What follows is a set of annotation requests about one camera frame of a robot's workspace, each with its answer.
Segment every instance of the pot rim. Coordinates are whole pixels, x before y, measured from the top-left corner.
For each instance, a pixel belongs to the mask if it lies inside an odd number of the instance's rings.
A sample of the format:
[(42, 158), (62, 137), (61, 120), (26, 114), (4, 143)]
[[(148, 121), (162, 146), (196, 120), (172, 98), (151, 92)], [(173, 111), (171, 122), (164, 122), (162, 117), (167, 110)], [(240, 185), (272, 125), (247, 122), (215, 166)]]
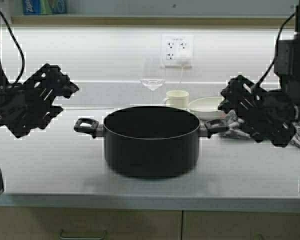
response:
[[(117, 132), (114, 132), (114, 131), (110, 130), (110, 129), (107, 128), (107, 126), (105, 125), (105, 120), (107, 119), (107, 117), (108, 117), (109, 115), (111, 115), (111, 114), (113, 114), (113, 113), (116, 113), (116, 112), (121, 111), (121, 110), (126, 110), (126, 109), (149, 108), (149, 107), (152, 107), (152, 106), (134, 106), (134, 107), (128, 107), (128, 108), (123, 108), (123, 109), (114, 111), (114, 112), (108, 114), (108, 115), (104, 118), (104, 120), (103, 120), (103, 127), (104, 127), (107, 131), (109, 131), (109, 132), (111, 132), (111, 133), (113, 133), (113, 134), (115, 134), (115, 135), (117, 135), (117, 136), (123, 137), (123, 138), (135, 139), (135, 140), (146, 140), (146, 141), (153, 141), (153, 140), (158, 141), (158, 140), (171, 140), (171, 139), (177, 139), (177, 138), (181, 138), (181, 137), (184, 137), (184, 136), (193, 134), (194, 132), (198, 131), (198, 130), (201, 128), (201, 121), (200, 121), (200, 119), (199, 119), (196, 115), (194, 115), (193, 113), (191, 113), (191, 112), (189, 112), (189, 111), (185, 111), (185, 110), (178, 109), (178, 108), (176, 108), (178, 111), (186, 112), (186, 113), (188, 113), (188, 114), (194, 116), (194, 117), (198, 120), (198, 126), (197, 126), (196, 129), (194, 129), (194, 130), (192, 130), (192, 131), (190, 131), (190, 132), (188, 132), (188, 133), (179, 135), (179, 136), (172, 136), (172, 137), (165, 137), (165, 138), (162, 138), (162, 137), (161, 137), (161, 138), (143, 138), (143, 137), (133, 137), (133, 136), (126, 136), (126, 135), (123, 135), (123, 134), (119, 134), (119, 133), (117, 133)], [(168, 107), (168, 106), (153, 106), (153, 107), (156, 107), (156, 108), (166, 108), (166, 109), (174, 109), (173, 107)]]

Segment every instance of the box on shelf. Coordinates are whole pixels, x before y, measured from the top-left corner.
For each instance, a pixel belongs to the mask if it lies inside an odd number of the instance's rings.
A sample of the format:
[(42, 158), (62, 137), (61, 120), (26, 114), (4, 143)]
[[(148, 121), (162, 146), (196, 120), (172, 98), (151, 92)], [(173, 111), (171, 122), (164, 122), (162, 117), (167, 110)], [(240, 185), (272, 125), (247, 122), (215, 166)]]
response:
[(65, 0), (23, 0), (24, 15), (52, 15), (67, 13)]

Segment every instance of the black cable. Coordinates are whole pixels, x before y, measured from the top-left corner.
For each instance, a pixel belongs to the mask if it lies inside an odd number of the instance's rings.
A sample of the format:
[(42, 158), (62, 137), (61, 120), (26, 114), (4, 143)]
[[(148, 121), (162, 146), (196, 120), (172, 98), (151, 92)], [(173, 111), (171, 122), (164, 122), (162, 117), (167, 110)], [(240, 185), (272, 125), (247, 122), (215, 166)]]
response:
[(23, 51), (22, 51), (22, 49), (21, 49), (21, 47), (20, 47), (20, 45), (19, 45), (19, 43), (18, 43), (15, 35), (14, 35), (14, 33), (12, 32), (11, 27), (10, 27), (10, 25), (9, 25), (9, 23), (8, 23), (5, 15), (1, 12), (1, 10), (0, 10), (0, 16), (2, 17), (2, 19), (3, 19), (3, 21), (4, 21), (5, 25), (6, 25), (6, 27), (8, 28), (8, 31), (9, 31), (9, 33), (10, 33), (10, 35), (11, 35), (11, 37), (12, 37), (12, 39), (13, 39), (15, 45), (16, 45), (16, 47), (18, 48), (19, 53), (21, 55), (21, 60), (22, 60), (22, 66), (21, 66), (21, 70), (20, 70), (19, 76), (16, 78), (16, 80), (12, 84), (12, 88), (13, 88), (19, 82), (19, 80), (21, 79), (22, 75), (24, 74), (26, 60), (25, 60), (25, 55), (24, 55), (24, 53), (23, 53)]
[(286, 24), (296, 15), (296, 13), (294, 12), (290, 17), (288, 17), (284, 23), (281, 25), (278, 36), (276, 38), (276, 42), (275, 42), (275, 54), (274, 54), (274, 58), (272, 63), (270, 64), (269, 68), (267, 69), (267, 71), (263, 74), (263, 76), (260, 78), (260, 80), (256, 83), (256, 85), (258, 87), (260, 87), (260, 85), (264, 82), (264, 80), (266, 79), (266, 77), (268, 76), (269, 72), (271, 71), (272, 67), (275, 65), (277, 57), (278, 57), (278, 44), (279, 44), (279, 40), (280, 40), (280, 36), (282, 31), (284, 30)]

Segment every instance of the white mug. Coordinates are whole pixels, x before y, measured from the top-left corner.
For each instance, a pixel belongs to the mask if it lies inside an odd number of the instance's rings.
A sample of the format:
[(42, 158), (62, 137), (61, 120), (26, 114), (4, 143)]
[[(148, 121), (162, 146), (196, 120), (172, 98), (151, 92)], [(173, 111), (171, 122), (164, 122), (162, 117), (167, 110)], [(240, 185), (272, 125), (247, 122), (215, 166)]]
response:
[(189, 105), (190, 94), (187, 91), (172, 90), (166, 93), (163, 104), (167, 107), (186, 110)]

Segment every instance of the white bowl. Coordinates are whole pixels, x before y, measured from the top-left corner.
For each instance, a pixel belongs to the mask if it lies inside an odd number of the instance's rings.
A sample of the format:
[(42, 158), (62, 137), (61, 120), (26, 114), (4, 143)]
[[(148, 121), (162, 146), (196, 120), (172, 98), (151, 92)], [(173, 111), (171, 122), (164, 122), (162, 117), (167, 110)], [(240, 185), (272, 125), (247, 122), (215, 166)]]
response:
[(222, 96), (205, 97), (189, 103), (189, 111), (200, 120), (211, 121), (224, 119), (226, 114), (218, 110), (219, 104), (224, 100)]

